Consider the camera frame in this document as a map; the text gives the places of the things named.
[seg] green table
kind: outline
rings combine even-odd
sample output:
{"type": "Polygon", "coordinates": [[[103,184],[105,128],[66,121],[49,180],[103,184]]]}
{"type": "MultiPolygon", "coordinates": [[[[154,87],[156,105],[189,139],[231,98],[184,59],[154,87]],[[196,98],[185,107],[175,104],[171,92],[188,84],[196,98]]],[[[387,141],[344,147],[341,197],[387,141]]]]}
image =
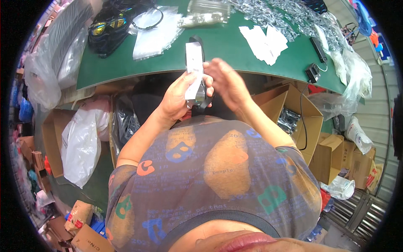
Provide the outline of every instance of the green table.
{"type": "MultiPolygon", "coordinates": [[[[179,6],[179,13],[185,13],[189,0],[158,0],[160,5],[179,6]]],[[[132,53],[136,37],[129,35],[122,45],[108,58],[101,59],[85,48],[77,80],[77,90],[93,87],[111,81],[133,76],[149,75],[185,70],[185,43],[189,37],[196,34],[202,38],[206,60],[215,57],[222,58],[235,70],[245,73],[257,73],[277,77],[285,77],[307,82],[305,69],[320,63],[310,40],[306,36],[299,36],[294,42],[287,43],[288,48],[281,52],[273,66],[258,60],[249,47],[246,39],[239,31],[239,26],[253,28],[252,21],[243,19],[243,13],[231,14],[228,24],[198,26],[187,28],[172,43],[169,50],[163,55],[141,61],[133,61],[132,53]]],[[[328,70],[321,73],[317,86],[342,94],[345,86],[336,76],[333,61],[328,57],[328,70]]]]}

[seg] paper slip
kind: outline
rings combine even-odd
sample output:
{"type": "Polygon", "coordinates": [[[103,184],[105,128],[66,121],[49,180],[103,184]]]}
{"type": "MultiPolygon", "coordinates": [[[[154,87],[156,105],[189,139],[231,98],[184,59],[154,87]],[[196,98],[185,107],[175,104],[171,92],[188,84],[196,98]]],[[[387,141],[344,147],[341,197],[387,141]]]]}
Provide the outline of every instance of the paper slip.
{"type": "Polygon", "coordinates": [[[276,62],[280,53],[288,48],[287,39],[272,26],[267,27],[266,35],[258,25],[255,25],[251,30],[247,26],[240,26],[239,30],[256,58],[264,60],[270,66],[276,62]]]}
{"type": "Polygon", "coordinates": [[[185,100],[196,98],[196,93],[203,79],[202,46],[199,42],[186,43],[186,70],[188,73],[196,73],[196,80],[185,92],[185,100]]]}

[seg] woman's left hand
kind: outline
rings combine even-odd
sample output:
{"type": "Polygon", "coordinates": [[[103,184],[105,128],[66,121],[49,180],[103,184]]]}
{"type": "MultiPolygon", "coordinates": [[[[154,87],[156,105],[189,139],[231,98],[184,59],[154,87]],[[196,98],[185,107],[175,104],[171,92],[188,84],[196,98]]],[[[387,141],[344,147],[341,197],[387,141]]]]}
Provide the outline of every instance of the woman's left hand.
{"type": "MultiPolygon", "coordinates": [[[[212,97],[214,88],[212,87],[213,78],[209,75],[203,75],[207,86],[207,96],[212,97]]],[[[189,109],[186,107],[185,92],[188,87],[196,80],[194,73],[184,72],[174,83],[172,83],[165,92],[158,110],[164,119],[175,123],[182,118],[189,109]]]]}

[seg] lips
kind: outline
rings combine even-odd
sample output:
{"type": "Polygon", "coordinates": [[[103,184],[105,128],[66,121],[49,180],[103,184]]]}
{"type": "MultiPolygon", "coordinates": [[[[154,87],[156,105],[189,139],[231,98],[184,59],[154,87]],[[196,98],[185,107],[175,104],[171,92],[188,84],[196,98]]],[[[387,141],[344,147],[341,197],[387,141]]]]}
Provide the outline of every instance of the lips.
{"type": "Polygon", "coordinates": [[[266,235],[264,233],[247,233],[244,235],[240,235],[228,243],[224,244],[221,248],[218,249],[218,252],[236,252],[245,247],[250,247],[251,244],[261,244],[261,243],[270,243],[276,242],[277,240],[273,237],[266,235]]]}

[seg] woman's right hand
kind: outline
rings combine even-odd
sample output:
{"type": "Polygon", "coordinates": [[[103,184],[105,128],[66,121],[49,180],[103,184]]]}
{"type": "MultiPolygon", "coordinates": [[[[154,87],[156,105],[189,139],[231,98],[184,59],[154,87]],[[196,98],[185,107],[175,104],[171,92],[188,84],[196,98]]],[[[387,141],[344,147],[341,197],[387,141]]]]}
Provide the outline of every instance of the woman's right hand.
{"type": "Polygon", "coordinates": [[[252,98],[242,77],[225,61],[214,58],[203,63],[204,73],[213,77],[213,88],[234,113],[239,112],[252,98]]]}

